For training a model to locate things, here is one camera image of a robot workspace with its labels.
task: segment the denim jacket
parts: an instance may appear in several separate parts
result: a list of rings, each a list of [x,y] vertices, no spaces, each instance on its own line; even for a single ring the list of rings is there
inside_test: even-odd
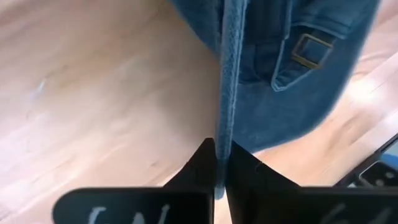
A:
[[[325,119],[379,5],[379,0],[172,1],[220,56],[221,164],[228,161],[232,140],[256,152],[297,139]]]

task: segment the clothing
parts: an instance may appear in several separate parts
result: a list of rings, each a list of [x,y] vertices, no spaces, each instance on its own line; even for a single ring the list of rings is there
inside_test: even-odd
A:
[[[297,139],[325,119],[379,5],[379,0],[172,1],[220,56],[220,189],[232,140],[256,152]]]

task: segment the metal buckle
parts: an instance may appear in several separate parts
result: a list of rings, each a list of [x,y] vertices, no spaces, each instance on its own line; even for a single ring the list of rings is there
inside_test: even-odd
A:
[[[325,45],[326,47],[328,47],[328,48],[330,48],[330,49],[333,48],[333,45],[331,45],[331,44],[329,44],[329,43],[327,43],[327,42],[325,42],[325,41],[323,41],[323,40],[321,40],[321,39],[318,39],[318,38],[316,38],[316,37],[314,37],[314,36],[312,36],[312,35],[310,35],[310,34],[303,34],[303,35],[301,36],[300,40],[297,42],[297,44],[296,44],[296,46],[294,47],[293,52],[292,52],[292,59],[295,60],[296,62],[302,64],[303,66],[306,66],[306,67],[310,68],[310,69],[318,69],[318,68],[320,68],[320,64],[318,64],[318,63],[316,63],[316,62],[312,62],[312,61],[310,61],[310,60],[308,60],[308,59],[306,59],[306,58],[300,56],[300,55],[297,53],[297,51],[299,50],[299,48],[300,48],[300,46],[301,46],[301,43],[302,43],[306,38],[311,39],[311,40],[314,40],[314,41],[316,41],[316,42],[318,42],[318,43],[320,43],[320,44],[323,44],[323,45]]]

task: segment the wooden floor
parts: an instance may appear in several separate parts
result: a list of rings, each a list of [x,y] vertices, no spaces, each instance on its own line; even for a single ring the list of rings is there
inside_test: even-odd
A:
[[[331,185],[398,133],[398,2],[328,119],[256,156]],[[47,224],[86,186],[160,185],[213,136],[218,63],[161,0],[0,2],[0,223]],[[228,223],[226,201],[216,223]]]

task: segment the brass buckle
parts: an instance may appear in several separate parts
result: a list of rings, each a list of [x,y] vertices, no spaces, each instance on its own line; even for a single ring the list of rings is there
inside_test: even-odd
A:
[[[318,42],[318,43],[320,43],[320,44],[323,44],[323,45],[327,46],[327,47],[330,48],[330,49],[333,48],[333,45],[331,45],[331,44],[329,44],[329,43],[327,43],[327,42],[325,42],[325,41],[323,41],[323,40],[321,40],[321,39],[318,39],[318,38],[316,38],[316,37],[314,37],[314,36],[312,36],[312,35],[310,35],[310,34],[303,34],[303,35],[301,36],[300,40],[297,42],[297,44],[296,44],[296,46],[294,47],[293,52],[292,52],[292,59],[295,60],[296,62],[302,64],[303,66],[306,66],[306,67],[310,68],[310,69],[318,69],[318,68],[320,68],[320,64],[315,63],[315,62],[312,62],[312,61],[310,61],[310,60],[308,60],[308,59],[306,59],[306,58],[300,56],[300,55],[297,53],[297,51],[299,50],[299,47],[301,46],[301,43],[302,43],[306,38],[311,39],[311,40],[314,40],[314,41],[316,41],[316,42]]]

